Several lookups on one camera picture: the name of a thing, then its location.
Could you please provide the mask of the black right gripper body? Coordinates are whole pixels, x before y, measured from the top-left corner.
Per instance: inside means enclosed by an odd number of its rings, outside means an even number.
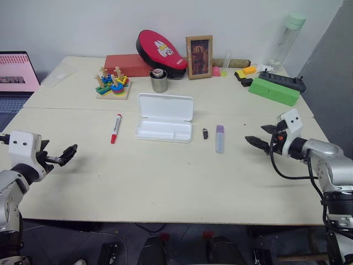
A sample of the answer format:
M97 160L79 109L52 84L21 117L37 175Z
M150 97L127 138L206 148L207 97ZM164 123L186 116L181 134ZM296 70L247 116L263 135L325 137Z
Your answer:
M287 140L287 124L284 120L280 121L277 125L279 133L271 136L270 153L282 154L284 144Z

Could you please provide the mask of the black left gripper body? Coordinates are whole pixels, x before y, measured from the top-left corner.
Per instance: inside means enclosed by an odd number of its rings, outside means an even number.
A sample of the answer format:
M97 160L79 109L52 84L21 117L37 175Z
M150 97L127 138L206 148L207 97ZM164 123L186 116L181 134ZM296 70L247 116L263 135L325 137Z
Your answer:
M46 173L50 173L54 166L46 163L47 151L39 151L36 153L38 163L44 168Z

